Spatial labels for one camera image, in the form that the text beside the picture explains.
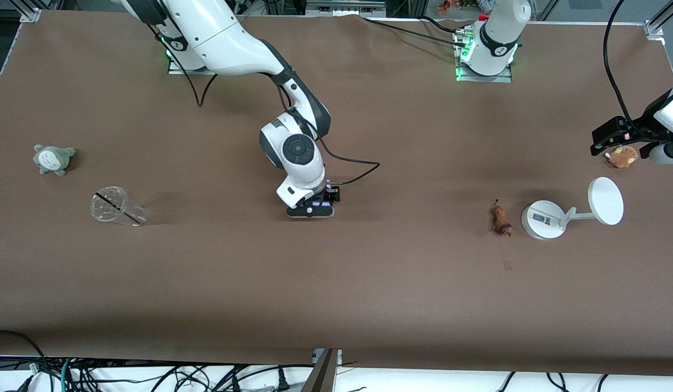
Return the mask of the brown lion statue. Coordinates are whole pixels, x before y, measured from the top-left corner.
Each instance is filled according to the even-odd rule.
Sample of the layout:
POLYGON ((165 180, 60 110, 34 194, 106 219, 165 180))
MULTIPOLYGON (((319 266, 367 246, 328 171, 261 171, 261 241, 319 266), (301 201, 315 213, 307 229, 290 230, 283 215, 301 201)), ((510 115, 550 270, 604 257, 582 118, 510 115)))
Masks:
POLYGON ((491 206, 490 214, 492 218, 492 230, 494 233, 508 237, 514 235, 513 226, 509 222, 506 209, 499 205, 498 199, 496 199, 495 203, 491 206))

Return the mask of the brown hamster plush toy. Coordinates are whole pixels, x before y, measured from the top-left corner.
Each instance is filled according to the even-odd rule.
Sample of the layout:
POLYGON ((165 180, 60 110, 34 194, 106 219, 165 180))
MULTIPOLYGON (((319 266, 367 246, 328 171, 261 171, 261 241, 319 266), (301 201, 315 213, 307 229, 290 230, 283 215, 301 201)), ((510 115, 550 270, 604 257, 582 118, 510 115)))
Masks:
POLYGON ((631 146, 619 146, 610 153, 606 153, 605 157, 611 166, 618 169, 628 168, 640 158, 639 153, 631 146))

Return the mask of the brown table cover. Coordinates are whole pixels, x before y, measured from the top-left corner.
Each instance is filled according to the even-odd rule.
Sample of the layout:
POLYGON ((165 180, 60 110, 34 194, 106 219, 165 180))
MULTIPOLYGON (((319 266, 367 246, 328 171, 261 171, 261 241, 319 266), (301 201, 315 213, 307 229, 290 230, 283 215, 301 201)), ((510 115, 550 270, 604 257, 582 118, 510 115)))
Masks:
POLYGON ((603 26, 528 25, 503 84, 457 81, 442 43, 357 16, 243 24, 327 106, 329 148, 381 166, 333 217, 289 218, 259 147, 283 110, 267 77, 220 77, 200 108, 130 15, 45 12, 0 80, 0 329, 60 357, 288 364, 335 347, 370 367, 673 375, 673 166, 590 155, 619 113, 603 26), (76 149, 65 176, 40 174, 37 144, 76 149), (539 200, 590 212, 598 177, 620 223, 525 232, 539 200), (95 220, 108 186, 148 222, 95 220))

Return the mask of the white round desk stand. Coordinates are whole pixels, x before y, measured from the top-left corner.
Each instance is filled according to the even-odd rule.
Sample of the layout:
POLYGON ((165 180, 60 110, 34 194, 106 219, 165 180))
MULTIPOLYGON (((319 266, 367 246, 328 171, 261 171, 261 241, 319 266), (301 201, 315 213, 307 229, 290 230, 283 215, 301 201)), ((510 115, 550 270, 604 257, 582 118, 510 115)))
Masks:
POLYGON ((590 212, 579 213, 575 207, 564 211, 552 201, 536 201, 523 211, 523 229, 531 238, 549 241, 563 235, 572 221, 596 220, 603 225, 617 225, 625 215, 622 192, 608 177, 598 177, 590 182, 588 203, 590 212))

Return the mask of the black drinking straw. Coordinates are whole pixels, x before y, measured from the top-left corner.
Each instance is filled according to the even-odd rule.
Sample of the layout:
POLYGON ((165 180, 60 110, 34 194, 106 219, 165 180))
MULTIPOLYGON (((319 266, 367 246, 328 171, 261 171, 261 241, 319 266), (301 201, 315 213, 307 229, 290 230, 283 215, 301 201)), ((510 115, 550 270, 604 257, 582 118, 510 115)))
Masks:
POLYGON ((98 209, 99 212, 97 213, 97 215, 94 215, 94 217, 97 218, 98 220, 103 222, 121 223, 120 219, 122 217, 125 217, 128 221, 130 221, 131 225, 134 226, 142 225, 142 221, 138 220, 135 216, 127 213, 127 211, 125 211, 124 208, 114 203, 110 199, 106 198, 103 194, 95 193, 95 198, 103 202, 103 206, 101 206, 98 209))

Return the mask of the clear plastic cup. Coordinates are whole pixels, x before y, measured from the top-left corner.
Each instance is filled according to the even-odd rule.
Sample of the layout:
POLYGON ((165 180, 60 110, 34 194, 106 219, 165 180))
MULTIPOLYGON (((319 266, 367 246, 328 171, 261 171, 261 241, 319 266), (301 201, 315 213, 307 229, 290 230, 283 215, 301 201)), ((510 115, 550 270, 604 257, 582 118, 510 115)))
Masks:
POLYGON ((130 194, 117 186, 97 191, 90 201, 91 216, 100 222, 142 226, 148 222, 148 212, 130 194))

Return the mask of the grey green plush toy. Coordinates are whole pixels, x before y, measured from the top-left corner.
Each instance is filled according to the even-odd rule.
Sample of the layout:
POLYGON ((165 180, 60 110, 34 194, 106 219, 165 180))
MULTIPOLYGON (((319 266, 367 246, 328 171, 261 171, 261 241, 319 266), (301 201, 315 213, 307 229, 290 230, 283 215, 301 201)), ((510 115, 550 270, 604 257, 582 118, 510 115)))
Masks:
POLYGON ((37 164, 40 174, 53 172, 58 176, 65 176, 70 159, 77 153, 74 148, 58 148, 37 144, 34 146, 33 161, 37 164))

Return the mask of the aluminium frame corner bracket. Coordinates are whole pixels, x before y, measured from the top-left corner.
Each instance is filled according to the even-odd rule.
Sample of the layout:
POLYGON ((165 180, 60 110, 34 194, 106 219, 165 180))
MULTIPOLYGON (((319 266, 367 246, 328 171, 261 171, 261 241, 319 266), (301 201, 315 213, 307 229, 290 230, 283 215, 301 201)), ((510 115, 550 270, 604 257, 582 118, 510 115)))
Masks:
POLYGON ((33 23, 43 10, 41 0, 8 0, 15 10, 20 13, 20 23, 33 23))
POLYGON ((673 0, 658 10, 650 19, 645 21, 644 30, 649 40, 658 40, 663 37, 663 27, 673 18, 673 0))

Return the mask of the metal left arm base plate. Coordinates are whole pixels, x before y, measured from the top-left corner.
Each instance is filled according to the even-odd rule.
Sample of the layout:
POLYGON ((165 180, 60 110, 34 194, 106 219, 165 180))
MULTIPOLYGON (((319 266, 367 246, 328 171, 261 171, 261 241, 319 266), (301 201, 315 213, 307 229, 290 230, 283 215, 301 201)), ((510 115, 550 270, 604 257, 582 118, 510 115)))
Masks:
POLYGON ((456 46, 454 49, 455 55, 455 72, 457 81, 468 82, 489 82, 489 83, 511 83, 512 71, 510 63, 506 64, 501 72, 496 75, 483 75, 471 69, 469 64, 465 62, 471 56, 475 47, 473 32, 468 29, 457 29, 452 34, 455 43, 461 43, 463 46, 456 46))

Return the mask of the aluminium frame post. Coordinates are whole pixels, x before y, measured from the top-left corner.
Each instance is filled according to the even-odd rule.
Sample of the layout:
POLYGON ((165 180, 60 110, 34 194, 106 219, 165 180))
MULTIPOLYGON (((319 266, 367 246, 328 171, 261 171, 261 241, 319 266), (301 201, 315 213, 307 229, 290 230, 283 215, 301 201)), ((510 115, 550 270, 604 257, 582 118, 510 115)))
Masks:
POLYGON ((316 360, 300 392, 334 392, 337 369, 343 364, 342 350, 314 349, 316 360))

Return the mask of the aluminium rail with sockets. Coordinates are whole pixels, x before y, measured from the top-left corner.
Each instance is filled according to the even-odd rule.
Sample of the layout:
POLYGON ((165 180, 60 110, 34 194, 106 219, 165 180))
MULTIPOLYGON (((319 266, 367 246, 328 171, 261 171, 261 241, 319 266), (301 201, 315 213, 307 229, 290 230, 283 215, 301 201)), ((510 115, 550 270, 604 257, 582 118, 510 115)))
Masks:
POLYGON ((386 0, 306 0, 307 16, 387 17, 386 0))

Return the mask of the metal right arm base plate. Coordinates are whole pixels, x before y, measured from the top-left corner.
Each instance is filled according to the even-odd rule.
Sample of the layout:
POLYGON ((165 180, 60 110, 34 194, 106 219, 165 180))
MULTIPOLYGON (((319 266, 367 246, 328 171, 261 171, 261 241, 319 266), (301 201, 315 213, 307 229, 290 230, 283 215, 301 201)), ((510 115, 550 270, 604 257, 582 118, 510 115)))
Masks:
POLYGON ((184 70, 190 75, 215 74, 203 64, 184 37, 170 38, 162 34, 161 38, 167 48, 166 55, 169 58, 169 74, 181 75, 184 70))

